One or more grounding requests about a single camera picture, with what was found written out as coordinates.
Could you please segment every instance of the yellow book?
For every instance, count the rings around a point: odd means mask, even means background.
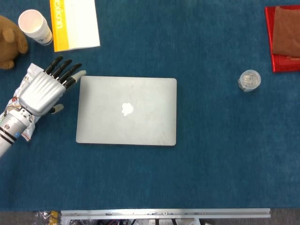
[[[50,0],[54,51],[100,46],[94,0]]]

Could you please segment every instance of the teddy bear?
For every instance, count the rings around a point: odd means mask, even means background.
[[[0,68],[14,67],[13,59],[26,53],[28,43],[20,28],[11,20],[0,15]]]

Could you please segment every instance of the red box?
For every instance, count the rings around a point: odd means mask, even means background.
[[[300,9],[300,5],[280,7],[284,9]],[[276,55],[272,53],[275,8],[275,6],[265,7],[273,72],[300,71],[300,58],[286,55]]]

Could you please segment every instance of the laptop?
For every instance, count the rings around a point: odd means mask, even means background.
[[[76,141],[173,146],[176,99],[173,78],[84,76]]]

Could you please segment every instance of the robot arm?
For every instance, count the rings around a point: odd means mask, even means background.
[[[71,60],[65,61],[52,73],[55,66],[62,59],[62,56],[55,59],[45,71],[40,72],[24,89],[19,97],[21,108],[14,108],[5,114],[0,122],[0,157],[30,125],[32,116],[47,114],[64,92],[86,74],[86,71],[82,70],[72,75],[81,66],[81,64],[75,64],[67,72],[60,75],[63,69],[72,62]]]

